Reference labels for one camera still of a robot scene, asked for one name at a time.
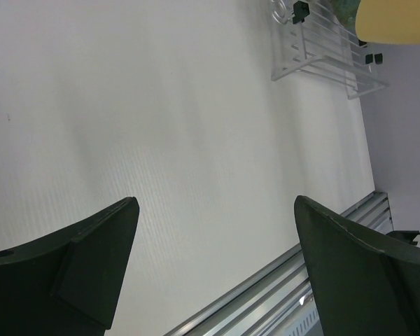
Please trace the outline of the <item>teal green mug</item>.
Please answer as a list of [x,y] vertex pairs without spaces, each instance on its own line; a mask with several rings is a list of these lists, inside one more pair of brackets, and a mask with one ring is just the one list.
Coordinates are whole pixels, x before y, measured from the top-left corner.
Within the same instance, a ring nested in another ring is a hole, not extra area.
[[331,0],[332,11],[339,23],[346,29],[354,30],[360,0]]

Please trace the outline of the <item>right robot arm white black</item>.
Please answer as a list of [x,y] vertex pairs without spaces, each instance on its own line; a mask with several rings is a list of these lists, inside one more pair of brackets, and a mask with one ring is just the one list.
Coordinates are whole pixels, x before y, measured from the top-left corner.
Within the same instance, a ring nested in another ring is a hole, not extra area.
[[394,230],[386,235],[420,248],[420,231],[418,230]]

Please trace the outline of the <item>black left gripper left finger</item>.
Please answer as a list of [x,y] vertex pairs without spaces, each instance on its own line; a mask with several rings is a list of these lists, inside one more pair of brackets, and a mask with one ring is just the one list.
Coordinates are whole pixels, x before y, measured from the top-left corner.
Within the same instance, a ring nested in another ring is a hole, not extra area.
[[139,219],[126,197],[77,223],[0,251],[0,335],[104,335]]

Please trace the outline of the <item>yellow mug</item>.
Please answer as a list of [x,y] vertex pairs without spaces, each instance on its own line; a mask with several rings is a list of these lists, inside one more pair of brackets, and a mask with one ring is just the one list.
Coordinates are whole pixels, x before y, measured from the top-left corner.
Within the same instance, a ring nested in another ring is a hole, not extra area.
[[365,42],[420,44],[420,1],[361,1],[356,34]]

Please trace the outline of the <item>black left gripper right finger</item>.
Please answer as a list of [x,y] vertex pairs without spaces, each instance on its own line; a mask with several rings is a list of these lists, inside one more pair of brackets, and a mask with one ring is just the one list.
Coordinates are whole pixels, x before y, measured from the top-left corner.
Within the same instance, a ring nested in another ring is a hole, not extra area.
[[324,335],[420,335],[420,248],[309,197],[294,202]]

